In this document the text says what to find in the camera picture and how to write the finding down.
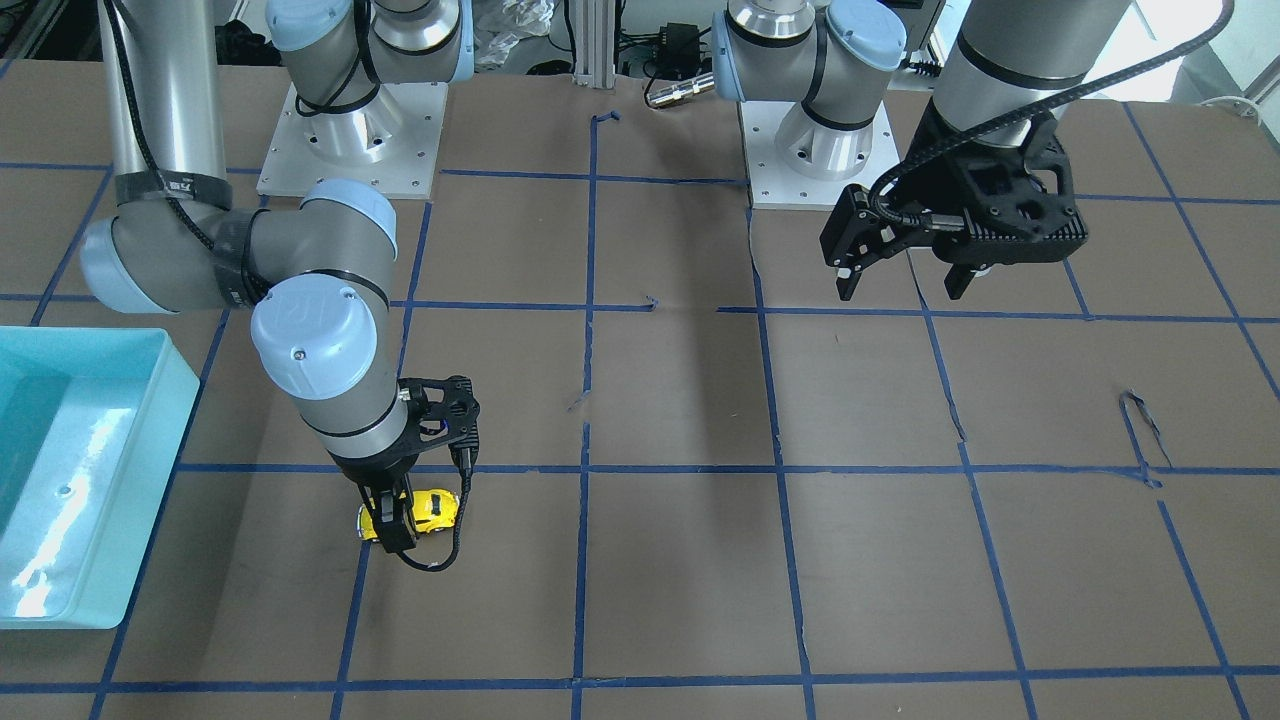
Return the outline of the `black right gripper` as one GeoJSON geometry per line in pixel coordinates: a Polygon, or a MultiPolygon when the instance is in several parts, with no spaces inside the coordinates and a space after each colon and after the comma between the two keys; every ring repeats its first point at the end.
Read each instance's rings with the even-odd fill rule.
{"type": "Polygon", "coordinates": [[[390,424],[393,436],[378,454],[349,460],[349,479],[372,496],[372,529],[387,553],[403,553],[417,544],[413,492],[408,474],[419,456],[445,446],[470,489],[477,461],[480,405],[465,375],[444,380],[401,378],[394,410],[404,419],[390,424]]]}

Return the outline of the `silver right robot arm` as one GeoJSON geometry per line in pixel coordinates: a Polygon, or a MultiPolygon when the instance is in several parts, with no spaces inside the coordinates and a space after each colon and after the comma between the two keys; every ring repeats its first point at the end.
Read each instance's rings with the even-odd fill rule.
{"type": "Polygon", "coordinates": [[[248,309],[264,370],[357,486],[384,551],[407,560],[426,516],[411,469],[448,446],[467,495],[479,405],[466,377],[396,374],[393,206],[366,182],[328,177],[293,211],[234,208],[210,5],[101,1],[97,13],[116,214],[86,232],[86,284],[119,313],[248,309]]]}

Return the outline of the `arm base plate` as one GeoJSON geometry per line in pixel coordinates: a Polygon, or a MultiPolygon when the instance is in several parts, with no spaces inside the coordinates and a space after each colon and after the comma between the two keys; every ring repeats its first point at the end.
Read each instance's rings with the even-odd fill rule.
{"type": "Polygon", "coordinates": [[[855,131],[820,126],[797,102],[750,101],[739,110],[756,210],[828,211],[847,184],[870,187],[900,160],[884,106],[855,131]]]}
{"type": "Polygon", "coordinates": [[[256,184],[261,195],[302,197],[343,177],[389,199],[429,200],[449,92],[447,83],[384,85],[365,108],[303,118],[288,90],[256,184]]]}

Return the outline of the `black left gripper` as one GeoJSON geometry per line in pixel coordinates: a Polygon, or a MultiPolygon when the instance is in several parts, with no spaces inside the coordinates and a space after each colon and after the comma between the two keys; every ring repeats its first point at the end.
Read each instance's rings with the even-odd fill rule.
{"type": "Polygon", "coordinates": [[[960,217],[960,231],[893,225],[886,238],[886,222],[858,199],[867,188],[847,186],[820,232],[824,260],[837,266],[838,299],[852,299],[864,266],[906,247],[929,246],[952,264],[943,278],[952,301],[983,275],[982,265],[1059,263],[1075,252],[1089,233],[1056,128],[1056,117],[1043,114],[1032,119],[1018,147],[964,143],[906,174],[886,199],[902,214],[960,217]]]}

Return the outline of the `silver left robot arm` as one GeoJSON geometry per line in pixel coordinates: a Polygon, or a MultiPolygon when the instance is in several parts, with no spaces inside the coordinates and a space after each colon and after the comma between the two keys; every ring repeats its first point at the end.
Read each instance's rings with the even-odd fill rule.
{"type": "MultiPolygon", "coordinates": [[[[850,299],[861,273],[906,249],[950,265],[960,299],[995,265],[1060,263],[1088,240],[1057,111],[928,158],[948,137],[1076,88],[1126,10],[1123,1],[974,1],[877,215],[868,184],[840,193],[820,232],[827,265],[850,299]]],[[[908,28],[881,1],[730,1],[710,24],[717,92],[732,101],[794,102],[795,158],[813,159],[826,135],[868,135],[892,73],[909,54],[908,28]]]]}

